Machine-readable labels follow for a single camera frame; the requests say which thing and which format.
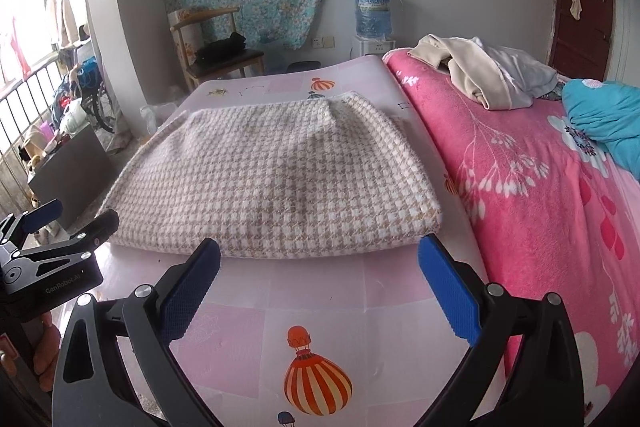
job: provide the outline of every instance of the blue water bottle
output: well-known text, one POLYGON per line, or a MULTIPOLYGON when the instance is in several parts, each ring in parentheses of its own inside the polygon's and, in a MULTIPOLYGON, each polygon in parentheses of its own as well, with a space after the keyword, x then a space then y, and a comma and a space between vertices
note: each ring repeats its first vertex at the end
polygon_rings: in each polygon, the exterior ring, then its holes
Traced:
POLYGON ((356 35, 385 41, 391 36, 391 0, 356 0, 356 35))

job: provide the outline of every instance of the orange striped balloon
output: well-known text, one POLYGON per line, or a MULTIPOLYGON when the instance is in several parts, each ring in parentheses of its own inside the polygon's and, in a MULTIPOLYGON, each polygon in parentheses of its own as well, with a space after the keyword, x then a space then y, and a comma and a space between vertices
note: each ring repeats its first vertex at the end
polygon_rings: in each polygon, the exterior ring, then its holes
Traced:
POLYGON ((296 359, 284 377, 284 394, 297 409, 326 416, 342 409, 351 398, 351 380, 340 367, 309 349, 311 337, 302 326, 289 330, 289 346, 296 359))
POLYGON ((335 86, 335 82, 332 80, 321 80, 318 77, 312 78, 311 89, 314 91, 326 91, 335 86))

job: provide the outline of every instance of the door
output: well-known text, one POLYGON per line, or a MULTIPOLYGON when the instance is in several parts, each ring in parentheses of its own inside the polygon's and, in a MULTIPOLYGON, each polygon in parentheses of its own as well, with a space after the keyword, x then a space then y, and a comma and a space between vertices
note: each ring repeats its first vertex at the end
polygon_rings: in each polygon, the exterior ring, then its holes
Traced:
POLYGON ((604 80, 609 60, 614 0, 580 0, 580 19, 573 0, 556 0, 554 40, 549 64, 570 78, 604 80))

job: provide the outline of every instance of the pink floral blanket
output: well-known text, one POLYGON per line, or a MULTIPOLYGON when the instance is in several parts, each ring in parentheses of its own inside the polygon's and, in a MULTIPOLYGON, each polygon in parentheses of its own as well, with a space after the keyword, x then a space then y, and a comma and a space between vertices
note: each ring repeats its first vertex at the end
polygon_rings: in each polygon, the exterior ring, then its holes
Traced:
POLYGON ((515 296, 564 299, 589 423, 638 355, 640 185, 560 102, 487 111, 406 50, 385 62, 444 159, 490 280, 515 296))

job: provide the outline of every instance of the checkered cloth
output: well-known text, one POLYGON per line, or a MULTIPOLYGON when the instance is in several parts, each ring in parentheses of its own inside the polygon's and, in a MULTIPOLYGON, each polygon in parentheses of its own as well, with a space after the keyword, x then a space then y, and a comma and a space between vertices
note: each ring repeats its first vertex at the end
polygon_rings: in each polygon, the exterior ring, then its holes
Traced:
POLYGON ((293 259, 410 245, 440 206, 398 128, 354 92, 183 113, 138 150, 99 212, 111 241, 190 254, 293 259))

